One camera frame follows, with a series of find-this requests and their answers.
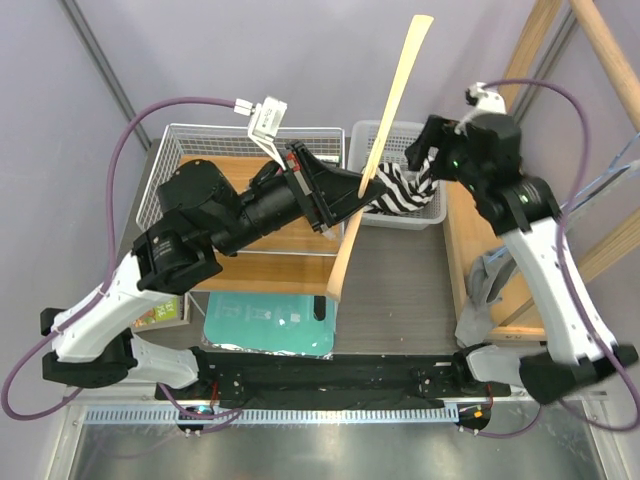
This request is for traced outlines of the black white striped tank top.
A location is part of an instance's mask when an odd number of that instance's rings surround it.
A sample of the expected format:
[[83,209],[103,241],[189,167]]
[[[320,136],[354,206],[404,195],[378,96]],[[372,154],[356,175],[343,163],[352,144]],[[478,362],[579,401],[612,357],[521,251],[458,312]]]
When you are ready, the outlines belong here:
[[427,157],[411,178],[408,177],[409,171],[403,171],[399,163],[380,162],[376,178],[385,184],[387,191],[365,206],[364,212],[404,215],[424,208],[432,201],[438,187],[438,180],[431,174],[432,161]]

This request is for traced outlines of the blue wire hanger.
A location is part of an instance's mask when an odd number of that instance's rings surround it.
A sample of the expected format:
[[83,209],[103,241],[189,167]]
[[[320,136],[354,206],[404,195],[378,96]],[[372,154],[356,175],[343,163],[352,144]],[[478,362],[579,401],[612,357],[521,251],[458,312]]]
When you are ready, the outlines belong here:
[[614,157],[608,168],[574,196],[574,205],[567,220],[566,232],[569,232],[574,224],[586,215],[588,209],[595,205],[595,200],[599,195],[603,196],[607,189],[611,190],[623,180],[639,174],[638,159],[621,166],[617,165],[619,160],[638,140],[639,133],[636,133]]

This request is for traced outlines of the grey garment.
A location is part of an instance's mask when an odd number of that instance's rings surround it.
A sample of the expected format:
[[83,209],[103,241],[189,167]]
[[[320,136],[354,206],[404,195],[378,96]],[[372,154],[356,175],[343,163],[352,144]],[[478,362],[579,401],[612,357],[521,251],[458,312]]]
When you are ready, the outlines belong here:
[[472,263],[465,280],[466,300],[455,329],[459,347],[482,343],[495,328],[491,307],[502,300],[502,290],[517,272],[505,247],[486,251]]

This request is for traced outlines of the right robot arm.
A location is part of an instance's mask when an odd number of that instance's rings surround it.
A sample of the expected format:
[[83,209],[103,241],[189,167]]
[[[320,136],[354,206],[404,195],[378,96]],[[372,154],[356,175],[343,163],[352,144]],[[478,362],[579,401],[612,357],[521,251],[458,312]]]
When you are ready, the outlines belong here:
[[549,185],[521,171],[521,129],[500,113],[468,122],[428,117],[405,151],[411,170],[430,153],[437,180],[463,185],[520,268],[544,324],[547,349],[515,360],[492,346],[473,347],[451,371],[457,391],[472,395],[488,381],[522,386],[548,405],[595,385],[639,360],[601,320],[570,255],[556,239],[560,209]]

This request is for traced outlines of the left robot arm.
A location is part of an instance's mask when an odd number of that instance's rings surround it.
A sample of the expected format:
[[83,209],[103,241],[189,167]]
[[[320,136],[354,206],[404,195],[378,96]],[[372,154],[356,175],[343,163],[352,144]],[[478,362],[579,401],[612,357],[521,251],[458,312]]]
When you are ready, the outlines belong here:
[[213,385],[205,353],[149,343],[133,321],[221,273],[217,255],[232,257],[299,218],[325,232],[387,192],[380,179],[363,186],[362,174],[326,166],[300,141],[277,155],[242,193],[210,161],[180,166],[157,190],[161,218],[106,282],[67,310],[42,311],[41,332],[54,337],[43,378],[83,389],[135,379],[205,397]]

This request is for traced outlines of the white plastic basket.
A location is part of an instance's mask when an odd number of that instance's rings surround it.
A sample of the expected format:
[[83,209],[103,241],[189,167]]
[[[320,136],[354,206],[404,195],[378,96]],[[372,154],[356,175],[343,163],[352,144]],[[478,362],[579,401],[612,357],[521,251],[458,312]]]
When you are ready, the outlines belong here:
[[[360,172],[368,159],[379,129],[379,120],[357,121],[351,131],[347,154],[347,169]],[[422,123],[395,121],[383,149],[381,161],[398,163],[403,173],[408,171],[404,155],[423,129]],[[446,188],[442,183],[435,189],[432,200],[421,210],[402,215],[364,213],[362,224],[373,227],[404,230],[423,230],[442,223],[446,217]]]

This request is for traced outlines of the wooden rack base tray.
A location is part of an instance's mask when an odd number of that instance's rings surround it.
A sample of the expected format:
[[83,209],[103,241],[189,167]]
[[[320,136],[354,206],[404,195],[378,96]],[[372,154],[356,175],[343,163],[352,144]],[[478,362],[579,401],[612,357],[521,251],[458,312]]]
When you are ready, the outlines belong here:
[[506,283],[498,301],[481,309],[478,316],[465,309],[469,299],[467,277],[474,261],[500,247],[502,241],[477,213],[471,194],[462,184],[447,182],[444,186],[447,194],[444,238],[457,319],[457,341],[470,344],[544,341],[543,322],[520,273],[514,274]]

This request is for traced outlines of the teal cutting board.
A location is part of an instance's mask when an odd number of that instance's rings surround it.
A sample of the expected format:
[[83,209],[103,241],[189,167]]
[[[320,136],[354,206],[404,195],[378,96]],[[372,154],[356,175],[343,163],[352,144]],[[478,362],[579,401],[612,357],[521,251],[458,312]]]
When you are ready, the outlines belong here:
[[315,295],[212,292],[203,341],[231,351],[329,358],[337,309]]

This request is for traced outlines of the green paperback book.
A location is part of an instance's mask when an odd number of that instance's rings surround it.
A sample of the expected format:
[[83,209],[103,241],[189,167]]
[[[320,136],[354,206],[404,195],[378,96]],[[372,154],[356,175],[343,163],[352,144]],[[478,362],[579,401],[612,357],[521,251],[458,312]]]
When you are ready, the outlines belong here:
[[186,326],[191,321],[190,307],[185,296],[174,297],[166,303],[157,305],[135,322],[131,329],[134,332]]

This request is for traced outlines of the wooden clothes rack frame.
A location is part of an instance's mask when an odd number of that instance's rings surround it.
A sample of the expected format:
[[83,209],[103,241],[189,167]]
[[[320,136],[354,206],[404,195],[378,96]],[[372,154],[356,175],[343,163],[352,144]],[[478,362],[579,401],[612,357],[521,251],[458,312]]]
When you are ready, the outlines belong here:
[[[545,79],[583,106],[591,150],[585,180],[606,177],[617,158],[639,157],[639,4],[574,1],[574,27]],[[540,90],[523,109],[523,157],[560,201],[569,194],[581,151],[573,108]],[[639,175],[620,178],[577,212],[568,233],[572,252],[603,320],[615,333],[639,330]]]

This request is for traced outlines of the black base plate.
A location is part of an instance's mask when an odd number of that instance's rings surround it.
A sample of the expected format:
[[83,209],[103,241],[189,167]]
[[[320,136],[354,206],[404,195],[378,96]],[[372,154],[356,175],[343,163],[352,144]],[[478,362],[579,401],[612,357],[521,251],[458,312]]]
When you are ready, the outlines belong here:
[[507,396],[520,387],[548,405],[577,388],[572,364],[480,344],[452,355],[348,355],[330,359],[196,350],[200,377],[157,389],[157,400],[218,400],[222,407],[373,410],[439,405],[447,397]]

